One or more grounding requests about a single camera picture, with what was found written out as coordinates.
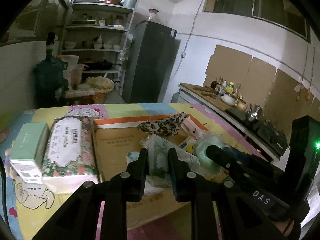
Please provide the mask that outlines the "person's right hand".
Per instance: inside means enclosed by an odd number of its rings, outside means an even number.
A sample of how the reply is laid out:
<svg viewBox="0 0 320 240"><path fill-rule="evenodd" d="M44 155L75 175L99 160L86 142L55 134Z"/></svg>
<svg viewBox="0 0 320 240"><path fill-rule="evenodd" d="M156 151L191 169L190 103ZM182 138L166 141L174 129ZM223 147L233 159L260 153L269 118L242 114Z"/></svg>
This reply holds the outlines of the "person's right hand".
<svg viewBox="0 0 320 240"><path fill-rule="evenodd" d="M299 239L301 235L301 227L298 222L294 220L287 220L285 222L272 222L274 226L283 234L286 239Z"/></svg>

